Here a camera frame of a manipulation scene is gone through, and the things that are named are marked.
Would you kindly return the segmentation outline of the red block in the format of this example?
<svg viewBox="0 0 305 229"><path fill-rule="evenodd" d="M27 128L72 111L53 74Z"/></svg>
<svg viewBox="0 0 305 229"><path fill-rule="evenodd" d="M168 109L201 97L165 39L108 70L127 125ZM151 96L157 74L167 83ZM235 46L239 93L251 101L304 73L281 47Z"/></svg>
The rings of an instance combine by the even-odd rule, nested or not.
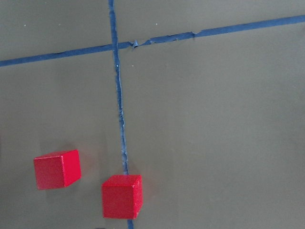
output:
<svg viewBox="0 0 305 229"><path fill-rule="evenodd" d="M52 152L33 159L39 190L65 188L81 178L77 149Z"/></svg>
<svg viewBox="0 0 305 229"><path fill-rule="evenodd" d="M113 175L102 186L102 215L136 219L143 205L141 175Z"/></svg>

